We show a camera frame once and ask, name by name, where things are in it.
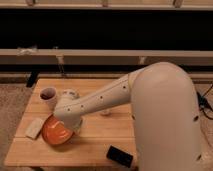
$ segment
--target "white mug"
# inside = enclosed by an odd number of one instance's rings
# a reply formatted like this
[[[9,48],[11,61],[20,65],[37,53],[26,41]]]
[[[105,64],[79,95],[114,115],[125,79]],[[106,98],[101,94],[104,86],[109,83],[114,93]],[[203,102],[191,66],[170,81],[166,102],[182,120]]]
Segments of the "white mug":
[[[49,106],[50,110],[54,110],[57,103],[57,92],[54,87],[44,88],[40,92],[40,98]]]

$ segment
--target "table top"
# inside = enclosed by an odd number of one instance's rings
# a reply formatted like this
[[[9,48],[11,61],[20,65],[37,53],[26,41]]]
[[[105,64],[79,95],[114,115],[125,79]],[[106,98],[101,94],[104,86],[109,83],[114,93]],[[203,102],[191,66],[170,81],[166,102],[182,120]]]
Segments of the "table top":
[[[113,145],[134,156],[132,166],[136,166],[134,130],[130,105],[114,107],[109,116],[95,112],[83,116],[83,125],[79,135],[59,146],[50,146],[42,136],[31,140],[25,131],[35,118],[46,119],[52,112],[39,98],[39,92],[45,87],[55,87],[57,92],[74,89],[80,96],[86,95],[112,82],[113,79],[39,79],[13,142],[5,159],[6,166],[119,166],[106,158]]]

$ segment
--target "orange bowl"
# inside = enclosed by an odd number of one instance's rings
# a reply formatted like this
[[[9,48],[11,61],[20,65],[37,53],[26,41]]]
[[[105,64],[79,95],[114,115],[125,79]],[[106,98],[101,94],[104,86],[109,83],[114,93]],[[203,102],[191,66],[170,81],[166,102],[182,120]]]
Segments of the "orange bowl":
[[[64,124],[53,115],[47,118],[41,131],[44,141],[50,145],[63,144],[73,135],[73,131],[67,129]]]

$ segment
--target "floor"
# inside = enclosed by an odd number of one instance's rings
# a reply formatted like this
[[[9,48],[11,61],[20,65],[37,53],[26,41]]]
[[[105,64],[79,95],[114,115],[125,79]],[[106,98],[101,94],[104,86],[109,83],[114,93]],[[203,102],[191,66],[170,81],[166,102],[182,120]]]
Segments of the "floor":
[[[210,87],[209,84],[197,84],[197,91],[205,92]],[[25,110],[27,102],[33,88],[26,88],[25,84],[0,84],[0,171],[31,171],[27,167],[5,167],[3,162],[9,150],[13,135],[21,116]],[[213,90],[206,96],[213,106]],[[204,171],[213,170],[213,121],[201,115],[203,166]],[[70,170],[70,171],[115,171],[110,168],[45,168],[47,171]]]

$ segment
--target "black phone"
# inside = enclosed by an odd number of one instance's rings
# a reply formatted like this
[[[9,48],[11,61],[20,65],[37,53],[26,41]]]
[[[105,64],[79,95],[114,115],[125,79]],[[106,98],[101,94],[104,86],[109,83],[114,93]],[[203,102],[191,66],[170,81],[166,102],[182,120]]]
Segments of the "black phone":
[[[128,154],[114,146],[110,146],[107,152],[107,158],[130,168],[133,160],[133,155]]]

